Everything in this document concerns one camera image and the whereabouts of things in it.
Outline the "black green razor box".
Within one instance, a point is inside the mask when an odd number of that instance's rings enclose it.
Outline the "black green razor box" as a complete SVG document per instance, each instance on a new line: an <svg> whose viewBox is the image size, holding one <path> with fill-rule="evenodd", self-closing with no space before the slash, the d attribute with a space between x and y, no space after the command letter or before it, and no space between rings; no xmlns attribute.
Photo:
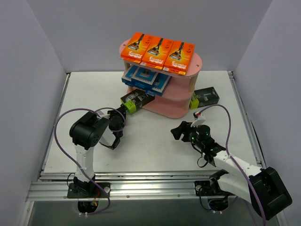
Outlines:
<svg viewBox="0 0 301 226"><path fill-rule="evenodd" d="M129 114L135 113L154 99L154 96L149 95L140 89L134 89L120 98L122 105L125 106Z"/></svg>
<svg viewBox="0 0 301 226"><path fill-rule="evenodd" d="M208 87L204 89L197 89L194 91L190 99L190 109L197 109L210 105L217 104L220 100L214 87Z"/></svg>

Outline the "blue razor box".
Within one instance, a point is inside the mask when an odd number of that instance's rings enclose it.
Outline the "blue razor box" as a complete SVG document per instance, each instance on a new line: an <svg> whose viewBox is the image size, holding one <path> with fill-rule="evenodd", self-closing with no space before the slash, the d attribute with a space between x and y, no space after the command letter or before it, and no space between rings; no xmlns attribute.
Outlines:
<svg viewBox="0 0 301 226"><path fill-rule="evenodd" d="M151 89L146 90L145 93L148 95L151 95L151 96L155 96L155 95L162 96L170 79L171 79L171 76L159 73L157 75L155 82L152 85Z"/></svg>
<svg viewBox="0 0 301 226"><path fill-rule="evenodd" d="M123 74L123 76L121 77L121 80L124 84L133 87L134 86L134 82L132 81L132 77L134 75L134 73L136 72L136 70L138 69L138 66L136 65L131 65Z"/></svg>
<svg viewBox="0 0 301 226"><path fill-rule="evenodd" d="M151 89L158 76L158 72L138 67L131 80L142 89Z"/></svg>

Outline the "small orange razor box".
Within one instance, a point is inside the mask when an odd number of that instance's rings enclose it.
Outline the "small orange razor box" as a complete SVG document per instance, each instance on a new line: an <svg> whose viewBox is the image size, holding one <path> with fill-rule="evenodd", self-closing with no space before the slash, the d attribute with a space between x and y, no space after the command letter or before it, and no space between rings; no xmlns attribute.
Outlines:
<svg viewBox="0 0 301 226"><path fill-rule="evenodd" d="M164 62L163 71L185 75L194 53L195 45L182 41L174 41Z"/></svg>

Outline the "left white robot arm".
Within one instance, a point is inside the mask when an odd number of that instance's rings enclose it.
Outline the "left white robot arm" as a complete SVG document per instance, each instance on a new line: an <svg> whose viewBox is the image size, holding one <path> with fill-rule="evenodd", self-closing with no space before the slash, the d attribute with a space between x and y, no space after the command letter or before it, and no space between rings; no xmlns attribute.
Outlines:
<svg viewBox="0 0 301 226"><path fill-rule="evenodd" d="M107 114L98 117L96 113L87 112L72 125L69 132L76 149L76 161L80 165L77 167L73 182L83 197L92 196L96 187L90 181L95 179L94 147L101 144L114 150L123 137L126 108L121 105L117 110L110 110Z"/></svg>

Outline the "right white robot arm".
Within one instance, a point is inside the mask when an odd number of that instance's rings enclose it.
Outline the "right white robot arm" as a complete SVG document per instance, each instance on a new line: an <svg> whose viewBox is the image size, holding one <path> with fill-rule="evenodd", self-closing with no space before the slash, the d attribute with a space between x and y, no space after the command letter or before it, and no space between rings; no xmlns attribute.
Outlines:
<svg viewBox="0 0 301 226"><path fill-rule="evenodd" d="M290 206L293 201L278 172L261 168L227 153L210 133L210 127L182 121L172 129L176 140L190 143L207 164L219 169L209 178L209 189L214 194L231 193L250 203L255 212L266 220Z"/></svg>

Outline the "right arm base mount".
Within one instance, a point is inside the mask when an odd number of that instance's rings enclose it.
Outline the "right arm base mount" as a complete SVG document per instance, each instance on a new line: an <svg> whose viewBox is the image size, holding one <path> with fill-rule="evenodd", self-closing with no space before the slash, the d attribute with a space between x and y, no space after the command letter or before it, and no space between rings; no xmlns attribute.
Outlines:
<svg viewBox="0 0 301 226"><path fill-rule="evenodd" d="M209 180L195 181L195 195L199 198L201 207L212 213L222 214L228 210L237 200L235 196L231 202L229 197L233 194L224 191L214 191Z"/></svg>

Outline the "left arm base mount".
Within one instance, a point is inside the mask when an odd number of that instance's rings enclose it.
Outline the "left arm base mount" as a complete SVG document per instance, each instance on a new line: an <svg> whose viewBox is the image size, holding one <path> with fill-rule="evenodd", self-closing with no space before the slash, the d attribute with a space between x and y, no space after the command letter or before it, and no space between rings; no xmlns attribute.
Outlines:
<svg viewBox="0 0 301 226"><path fill-rule="evenodd" d="M84 190L76 186L74 183L68 185L67 198L69 199L92 199L91 201L78 201L77 210L80 214L96 214L101 210L100 198L108 198L110 196L110 183L97 183L98 186L92 184L88 190Z"/></svg>

